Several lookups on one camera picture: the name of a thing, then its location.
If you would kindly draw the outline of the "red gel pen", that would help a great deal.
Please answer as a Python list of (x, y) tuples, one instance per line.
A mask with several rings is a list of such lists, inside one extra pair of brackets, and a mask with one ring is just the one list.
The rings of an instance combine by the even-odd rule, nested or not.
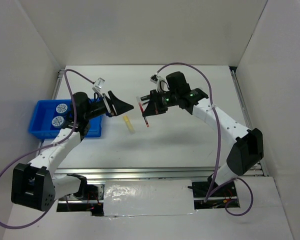
[(143, 117), (143, 119), (144, 119), (145, 125), (146, 125), (147, 128), (149, 128), (150, 125), (149, 125), (149, 122), (148, 122), (147, 118), (144, 116), (144, 109), (143, 109), (143, 106), (142, 106), (141, 98), (140, 98), (139, 96), (137, 96), (137, 97), (136, 97), (136, 100), (137, 100), (138, 106), (139, 106), (139, 108), (140, 108), (142, 117)]

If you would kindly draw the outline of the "yellow highlighter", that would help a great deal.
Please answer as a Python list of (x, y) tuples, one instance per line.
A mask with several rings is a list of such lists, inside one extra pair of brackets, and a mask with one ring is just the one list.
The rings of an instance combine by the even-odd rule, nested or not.
[(124, 120), (124, 123), (128, 129), (128, 131), (131, 133), (131, 134), (134, 134), (135, 133), (135, 129), (129, 119), (129, 117), (127, 115), (124, 115), (123, 117), (123, 120)]

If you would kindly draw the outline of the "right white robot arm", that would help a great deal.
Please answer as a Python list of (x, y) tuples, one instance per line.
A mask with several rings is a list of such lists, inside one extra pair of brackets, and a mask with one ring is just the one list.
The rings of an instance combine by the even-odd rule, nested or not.
[(178, 106), (215, 130), (218, 140), (224, 140), (231, 147), (226, 162), (209, 178), (210, 194), (220, 196), (226, 189), (225, 182), (244, 175), (263, 159), (262, 132), (238, 123), (215, 106), (202, 89), (191, 89), (182, 72), (173, 72), (165, 79), (153, 75), (151, 81), (156, 89), (138, 98), (144, 118), (162, 115), (170, 107)]

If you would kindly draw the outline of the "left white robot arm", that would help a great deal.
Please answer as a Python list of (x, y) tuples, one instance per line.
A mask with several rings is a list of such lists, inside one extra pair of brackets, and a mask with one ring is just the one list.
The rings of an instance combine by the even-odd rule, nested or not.
[(66, 195), (73, 195), (78, 200), (87, 197), (89, 185), (86, 177), (72, 173), (54, 178), (55, 171), (86, 137), (91, 119), (102, 115), (116, 117), (134, 109), (112, 91), (95, 101), (84, 92), (76, 92), (71, 101), (70, 113), (53, 142), (27, 164), (19, 163), (14, 167), (11, 188), (14, 204), (45, 212), (55, 200)]

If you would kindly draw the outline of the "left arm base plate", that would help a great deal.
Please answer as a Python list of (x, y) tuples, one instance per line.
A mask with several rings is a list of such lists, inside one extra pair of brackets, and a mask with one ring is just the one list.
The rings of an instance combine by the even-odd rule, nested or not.
[(105, 184), (94, 183), (88, 184), (87, 189), (85, 190), (82, 197), (74, 196), (74, 194), (68, 194), (66, 196), (61, 197), (59, 202), (68, 203), (88, 203), (88, 204), (101, 204), (104, 201), (105, 194)]

